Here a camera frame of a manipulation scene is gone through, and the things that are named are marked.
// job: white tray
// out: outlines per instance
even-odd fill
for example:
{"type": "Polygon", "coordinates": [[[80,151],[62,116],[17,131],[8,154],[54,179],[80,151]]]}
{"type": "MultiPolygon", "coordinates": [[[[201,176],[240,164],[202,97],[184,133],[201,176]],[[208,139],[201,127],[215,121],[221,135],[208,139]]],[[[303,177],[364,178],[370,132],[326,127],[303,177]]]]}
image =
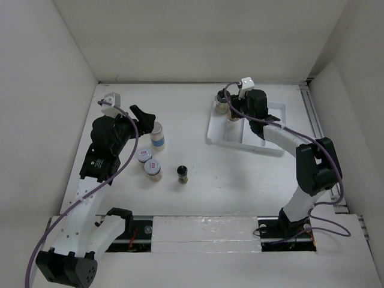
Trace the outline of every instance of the white tray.
{"type": "MultiPolygon", "coordinates": [[[[286,106],[283,103],[268,102],[269,114],[281,119],[286,124],[286,106]]],[[[284,150],[274,143],[259,138],[251,131],[248,120],[240,119],[231,122],[226,115],[216,112],[215,101],[211,109],[208,132],[208,143],[221,146],[241,148],[244,150],[282,155],[284,150]]]]}

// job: white enclosure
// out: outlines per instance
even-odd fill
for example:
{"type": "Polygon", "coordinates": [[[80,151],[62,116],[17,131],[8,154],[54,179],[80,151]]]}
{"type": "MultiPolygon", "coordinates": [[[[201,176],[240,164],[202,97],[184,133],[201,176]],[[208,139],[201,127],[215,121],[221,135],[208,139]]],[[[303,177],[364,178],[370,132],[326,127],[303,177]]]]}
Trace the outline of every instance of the white enclosure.
{"type": "Polygon", "coordinates": [[[347,0],[54,0],[100,81],[298,82],[347,0]]]}

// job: tabletop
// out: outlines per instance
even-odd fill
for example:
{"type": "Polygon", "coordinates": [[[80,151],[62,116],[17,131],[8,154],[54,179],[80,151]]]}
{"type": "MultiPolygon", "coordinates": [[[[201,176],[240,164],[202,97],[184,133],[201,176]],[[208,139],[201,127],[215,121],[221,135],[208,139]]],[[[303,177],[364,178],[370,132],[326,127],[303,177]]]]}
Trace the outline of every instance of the tabletop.
{"type": "MultiPolygon", "coordinates": [[[[96,87],[82,138],[65,193],[61,212],[73,201],[79,172],[91,144],[92,122],[101,117],[97,101],[108,93],[121,95],[121,107],[138,105],[156,115],[163,126],[166,148],[154,151],[163,178],[152,182],[133,158],[114,180],[98,214],[112,207],[133,211],[134,215],[277,215],[297,188],[295,159],[260,154],[209,144],[206,140],[214,95],[224,83],[212,84],[99,84],[96,87]],[[188,167],[187,184],[178,182],[176,169],[188,167]]],[[[298,85],[256,85],[268,101],[286,105],[287,126],[313,136],[310,120],[298,85]]],[[[134,141],[120,154],[128,158],[134,141]]],[[[138,147],[151,146],[144,135],[138,147]]]]}

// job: white wall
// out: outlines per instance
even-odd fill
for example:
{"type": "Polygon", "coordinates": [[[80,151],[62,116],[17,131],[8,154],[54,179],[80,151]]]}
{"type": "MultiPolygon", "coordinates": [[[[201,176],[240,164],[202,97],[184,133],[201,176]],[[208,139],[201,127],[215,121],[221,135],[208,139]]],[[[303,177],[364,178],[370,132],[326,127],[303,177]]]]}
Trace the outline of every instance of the white wall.
{"type": "Polygon", "coordinates": [[[316,63],[313,65],[310,75],[319,74],[327,66],[327,64],[333,60],[338,48],[340,47],[349,21],[352,18],[358,2],[359,0],[348,0],[344,11],[340,15],[332,33],[328,37],[318,59],[316,60],[316,63]]]}
{"type": "Polygon", "coordinates": [[[348,0],[54,0],[100,81],[305,80],[348,0]]]}
{"type": "Polygon", "coordinates": [[[359,1],[334,60],[311,83],[351,212],[362,214],[384,282],[384,2],[359,1]]]}
{"type": "Polygon", "coordinates": [[[0,218],[57,214],[96,79],[51,0],[0,0],[0,218]]]}

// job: cylindrical container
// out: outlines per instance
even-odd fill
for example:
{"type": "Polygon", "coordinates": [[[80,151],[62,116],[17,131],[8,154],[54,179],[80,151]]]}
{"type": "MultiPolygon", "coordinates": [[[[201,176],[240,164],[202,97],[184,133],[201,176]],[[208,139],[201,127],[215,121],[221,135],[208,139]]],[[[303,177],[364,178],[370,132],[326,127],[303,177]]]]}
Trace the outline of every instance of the cylindrical container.
{"type": "Polygon", "coordinates": [[[188,169],[185,166],[178,167],[179,182],[186,184],[188,182],[188,169]]]}
{"type": "Polygon", "coordinates": [[[155,150],[164,150],[164,148],[166,147],[166,141],[164,139],[163,126],[161,126],[159,122],[155,122],[154,129],[150,137],[155,150]]]}
{"type": "Polygon", "coordinates": [[[136,151],[136,157],[138,161],[144,166],[144,164],[152,159],[152,150],[148,147],[140,148],[136,151]]]}
{"type": "Polygon", "coordinates": [[[144,164],[144,170],[150,180],[155,182],[160,181],[162,177],[161,167],[160,167],[160,163],[157,160],[155,159],[148,160],[144,164]]]}
{"type": "Polygon", "coordinates": [[[229,121],[232,121],[232,122],[236,122],[236,121],[240,120],[240,118],[232,118],[232,112],[231,112],[230,109],[228,109],[227,118],[228,118],[229,121]]]}
{"type": "MultiPolygon", "coordinates": [[[[230,92],[227,91],[227,97],[230,97],[230,92]]],[[[220,90],[217,92],[216,96],[216,112],[219,114],[225,114],[228,112],[229,105],[227,104],[227,100],[224,96],[224,90],[220,90]]]]}

